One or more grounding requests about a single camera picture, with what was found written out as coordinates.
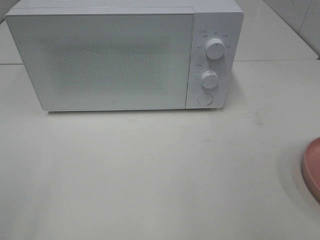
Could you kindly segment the upper white dial knob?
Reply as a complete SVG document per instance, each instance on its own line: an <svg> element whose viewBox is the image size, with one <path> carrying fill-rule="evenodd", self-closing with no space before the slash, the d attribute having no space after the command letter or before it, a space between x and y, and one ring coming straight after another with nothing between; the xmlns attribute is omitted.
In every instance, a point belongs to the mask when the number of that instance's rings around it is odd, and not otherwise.
<svg viewBox="0 0 320 240"><path fill-rule="evenodd" d="M226 44L224 40L218 37L209 39L205 44L206 56L211 60L217 60L221 58L225 53Z"/></svg>

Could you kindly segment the white microwave door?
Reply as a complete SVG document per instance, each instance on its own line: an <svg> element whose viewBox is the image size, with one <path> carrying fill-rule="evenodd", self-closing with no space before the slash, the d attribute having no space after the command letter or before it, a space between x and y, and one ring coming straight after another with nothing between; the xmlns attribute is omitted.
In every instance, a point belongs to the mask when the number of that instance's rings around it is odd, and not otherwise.
<svg viewBox="0 0 320 240"><path fill-rule="evenodd" d="M182 109L192 14L8 16L46 111Z"/></svg>

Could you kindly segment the white microwave oven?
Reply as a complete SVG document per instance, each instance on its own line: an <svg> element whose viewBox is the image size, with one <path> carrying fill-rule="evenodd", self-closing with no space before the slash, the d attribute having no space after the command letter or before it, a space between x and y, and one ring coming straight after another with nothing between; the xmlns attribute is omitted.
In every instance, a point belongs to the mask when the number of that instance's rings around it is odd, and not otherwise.
<svg viewBox="0 0 320 240"><path fill-rule="evenodd" d="M21 0L8 11L5 20L8 25L7 18L9 16L178 14L191 14L193 16L185 106L168 109L108 109L98 111L221 108L224 105L231 81L233 62L244 19L243 11L233 0ZM206 56L204 45L212 38L224 40L225 52L219 59L209 59ZM219 82L215 88L205 89L202 87L200 76L205 71L215 71L217 73ZM213 102L210 106L198 103L198 97L202 94L213 96Z"/></svg>

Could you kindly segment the pink round plate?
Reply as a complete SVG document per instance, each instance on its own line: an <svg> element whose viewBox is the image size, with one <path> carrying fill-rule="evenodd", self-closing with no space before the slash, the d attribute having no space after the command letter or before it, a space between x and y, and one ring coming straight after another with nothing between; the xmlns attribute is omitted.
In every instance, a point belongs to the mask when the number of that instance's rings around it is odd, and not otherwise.
<svg viewBox="0 0 320 240"><path fill-rule="evenodd" d="M320 138L312 140L305 148L301 171L304 183L314 199L320 202Z"/></svg>

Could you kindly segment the white dial knob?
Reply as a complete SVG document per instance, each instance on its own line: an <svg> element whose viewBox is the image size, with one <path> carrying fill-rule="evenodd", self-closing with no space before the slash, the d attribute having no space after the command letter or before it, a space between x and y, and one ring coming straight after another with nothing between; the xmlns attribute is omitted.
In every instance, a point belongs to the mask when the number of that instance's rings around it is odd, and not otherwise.
<svg viewBox="0 0 320 240"><path fill-rule="evenodd" d="M207 70L200 76L200 83L204 89L213 89L219 83L219 76L213 70Z"/></svg>
<svg viewBox="0 0 320 240"><path fill-rule="evenodd" d="M218 37L209 39L205 44L206 56L211 60L217 60L221 58L225 53L226 44L224 40Z"/></svg>

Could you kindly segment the lower white dial knob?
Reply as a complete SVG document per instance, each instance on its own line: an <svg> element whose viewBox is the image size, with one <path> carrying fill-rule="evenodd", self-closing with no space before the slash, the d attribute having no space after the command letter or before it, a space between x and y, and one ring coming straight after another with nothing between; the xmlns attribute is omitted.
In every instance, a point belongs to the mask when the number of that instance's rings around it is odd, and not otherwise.
<svg viewBox="0 0 320 240"><path fill-rule="evenodd" d="M219 76L213 70L207 70L200 76L200 83L204 89L213 89L219 83Z"/></svg>

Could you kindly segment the round white door button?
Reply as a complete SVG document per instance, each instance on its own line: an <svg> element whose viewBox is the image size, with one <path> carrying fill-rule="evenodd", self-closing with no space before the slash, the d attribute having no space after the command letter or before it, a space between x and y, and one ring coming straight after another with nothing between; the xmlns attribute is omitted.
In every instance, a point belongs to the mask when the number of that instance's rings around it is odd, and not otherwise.
<svg viewBox="0 0 320 240"><path fill-rule="evenodd" d="M203 93L197 98L197 102L202 106L210 106L213 103L213 96L209 93Z"/></svg>

